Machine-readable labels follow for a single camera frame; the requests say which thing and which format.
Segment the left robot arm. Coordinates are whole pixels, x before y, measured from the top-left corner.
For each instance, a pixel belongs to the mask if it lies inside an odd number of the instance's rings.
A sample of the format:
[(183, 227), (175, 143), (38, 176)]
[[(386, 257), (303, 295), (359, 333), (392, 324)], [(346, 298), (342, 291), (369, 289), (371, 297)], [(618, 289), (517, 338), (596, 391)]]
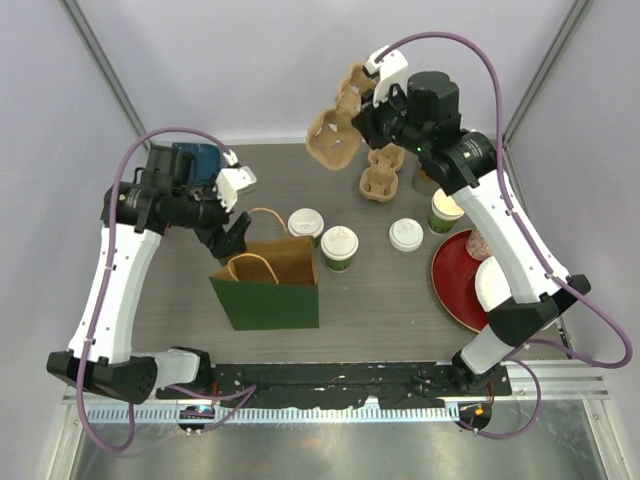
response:
[(133, 324), (151, 260), (170, 226), (192, 229), (217, 259), (242, 252), (251, 222), (229, 220), (239, 195), (256, 184), (246, 168), (224, 168), (213, 189), (199, 195), (171, 176), (145, 173), (105, 195), (101, 247), (90, 295), (64, 351), (50, 353), (47, 371), (73, 386), (139, 405), (156, 390), (180, 388), (190, 398), (211, 393), (214, 371), (207, 352), (173, 347), (135, 353)]

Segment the white cup lid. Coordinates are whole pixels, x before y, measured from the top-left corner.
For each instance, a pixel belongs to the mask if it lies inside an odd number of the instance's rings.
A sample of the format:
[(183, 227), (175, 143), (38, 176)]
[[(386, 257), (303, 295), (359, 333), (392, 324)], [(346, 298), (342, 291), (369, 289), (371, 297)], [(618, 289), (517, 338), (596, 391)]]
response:
[(343, 261), (355, 255), (359, 247), (359, 239), (350, 228), (334, 226), (324, 232), (320, 246), (327, 258)]
[(289, 216), (287, 227), (293, 236), (311, 236), (316, 239), (324, 232), (324, 219), (314, 209), (300, 208)]

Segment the green paper bag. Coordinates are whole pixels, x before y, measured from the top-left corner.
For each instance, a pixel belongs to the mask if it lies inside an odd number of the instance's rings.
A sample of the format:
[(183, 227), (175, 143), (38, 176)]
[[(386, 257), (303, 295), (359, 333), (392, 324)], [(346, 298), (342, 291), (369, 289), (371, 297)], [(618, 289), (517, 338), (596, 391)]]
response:
[(282, 222), (276, 240), (250, 242), (209, 282), (235, 331), (317, 329), (319, 286), (313, 237)]

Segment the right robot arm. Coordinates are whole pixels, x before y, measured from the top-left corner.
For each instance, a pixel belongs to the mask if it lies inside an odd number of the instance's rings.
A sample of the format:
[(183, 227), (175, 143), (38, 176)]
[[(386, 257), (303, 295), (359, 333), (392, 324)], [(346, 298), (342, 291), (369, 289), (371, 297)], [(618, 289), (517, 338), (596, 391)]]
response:
[(462, 128), (459, 88), (438, 71), (418, 72), (405, 87), (367, 73), (352, 124), (375, 149), (394, 144), (417, 155), (425, 174), (460, 206), (487, 241), (506, 276), (511, 296), (488, 314), (488, 324), (457, 352), (449, 378), (462, 394), (483, 388), (488, 376), (515, 348), (574, 305), (591, 285), (584, 275), (558, 266), (555, 282), (543, 268), (553, 256), (518, 213), (508, 176), (497, 168), (497, 151), (484, 134)]

